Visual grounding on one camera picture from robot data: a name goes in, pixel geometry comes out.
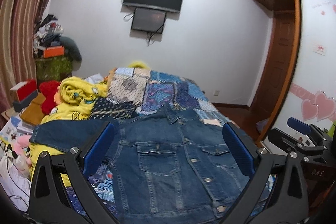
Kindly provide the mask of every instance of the blue denim jacket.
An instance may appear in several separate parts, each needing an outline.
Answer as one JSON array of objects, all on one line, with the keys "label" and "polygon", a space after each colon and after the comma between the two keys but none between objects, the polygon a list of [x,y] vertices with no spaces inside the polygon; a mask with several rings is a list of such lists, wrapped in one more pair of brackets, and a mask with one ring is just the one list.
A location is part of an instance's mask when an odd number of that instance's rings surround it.
[{"label": "blue denim jacket", "polygon": [[[103,122],[48,122],[35,128],[31,142],[68,151],[81,146]],[[203,124],[192,109],[176,111],[169,104],[153,115],[120,120],[106,156],[121,223],[215,221],[249,180],[226,146],[221,127]]]}]

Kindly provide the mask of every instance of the chest pocket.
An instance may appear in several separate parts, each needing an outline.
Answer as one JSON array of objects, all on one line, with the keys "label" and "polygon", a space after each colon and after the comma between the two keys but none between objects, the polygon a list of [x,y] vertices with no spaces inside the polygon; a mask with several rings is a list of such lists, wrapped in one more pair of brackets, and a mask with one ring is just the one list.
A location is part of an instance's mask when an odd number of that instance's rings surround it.
[{"label": "chest pocket", "polygon": [[169,176],[180,170],[176,146],[171,144],[138,145],[139,167],[158,176]]},{"label": "chest pocket", "polygon": [[214,166],[238,168],[238,165],[226,144],[202,146],[201,150],[206,154]]}]

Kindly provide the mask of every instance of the green object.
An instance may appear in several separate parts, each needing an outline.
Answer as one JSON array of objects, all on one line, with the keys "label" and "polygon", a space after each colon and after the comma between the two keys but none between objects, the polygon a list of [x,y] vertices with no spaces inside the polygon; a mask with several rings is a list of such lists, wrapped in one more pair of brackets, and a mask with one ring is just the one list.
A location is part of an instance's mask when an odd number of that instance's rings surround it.
[{"label": "green object", "polygon": [[36,59],[36,75],[38,80],[61,80],[61,74],[72,72],[72,61],[68,56],[55,56],[51,58]]},{"label": "green object", "polygon": [[328,135],[329,135],[330,137],[333,137],[333,136],[334,136],[335,127],[336,127],[336,121],[333,122],[333,125],[331,126],[330,130],[328,131]]}]

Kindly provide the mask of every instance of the orange box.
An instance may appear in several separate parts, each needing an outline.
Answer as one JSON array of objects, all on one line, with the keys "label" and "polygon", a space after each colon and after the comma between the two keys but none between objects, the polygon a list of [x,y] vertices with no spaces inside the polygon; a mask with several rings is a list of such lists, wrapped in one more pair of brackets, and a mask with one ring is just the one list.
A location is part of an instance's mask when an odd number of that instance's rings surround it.
[{"label": "orange box", "polygon": [[43,51],[43,58],[49,58],[54,56],[64,55],[64,47],[63,46],[56,46],[56,47],[49,47]]}]

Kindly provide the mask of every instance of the pink plush toy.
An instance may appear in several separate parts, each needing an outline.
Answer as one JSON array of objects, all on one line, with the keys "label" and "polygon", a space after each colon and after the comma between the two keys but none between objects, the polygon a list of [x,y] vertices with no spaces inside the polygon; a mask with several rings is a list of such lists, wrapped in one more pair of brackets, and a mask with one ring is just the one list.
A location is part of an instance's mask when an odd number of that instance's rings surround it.
[{"label": "pink plush toy", "polygon": [[30,157],[28,157],[28,158],[26,157],[26,153],[23,150],[23,148],[29,147],[30,137],[31,136],[29,136],[29,135],[23,135],[23,136],[17,137],[15,143],[12,146],[13,151],[15,151],[16,154],[18,154],[18,155],[20,154],[20,155],[22,155],[26,158],[26,161],[27,161],[27,164],[28,164],[29,167],[32,166],[32,162],[30,160]]}]

